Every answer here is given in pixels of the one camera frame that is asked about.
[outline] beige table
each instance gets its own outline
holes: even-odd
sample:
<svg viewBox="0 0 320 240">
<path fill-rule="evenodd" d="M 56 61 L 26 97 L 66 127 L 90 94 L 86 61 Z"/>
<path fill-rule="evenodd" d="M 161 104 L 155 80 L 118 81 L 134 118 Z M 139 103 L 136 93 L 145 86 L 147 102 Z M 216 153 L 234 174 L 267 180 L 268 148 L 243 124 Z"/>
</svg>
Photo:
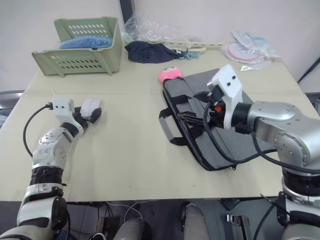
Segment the beige table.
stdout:
<svg viewBox="0 0 320 240">
<path fill-rule="evenodd" d="M 73 99 L 76 106 L 88 97 L 103 101 L 101 119 L 76 138 L 63 173 L 67 201 L 275 196 L 281 190 L 281 168 L 262 158 L 241 164 L 236 171 L 204 170 L 186 146 L 167 140 L 158 121 L 166 107 L 157 73 L 179 65 L 185 75 L 230 63 L 217 51 L 199 59 L 164 64 L 139 64 L 123 56 L 120 72 L 45 77 L 39 73 L 0 130 L 0 200 L 19 201 L 29 184 L 32 161 L 22 131 L 29 116 L 54 97 Z M 282 63 L 262 71 L 239 72 L 252 100 L 288 102 L 304 114 L 318 117 Z M 51 111 L 30 123 L 27 142 L 58 125 Z M 176 128 L 173 121 L 171 128 Z"/>
</svg>

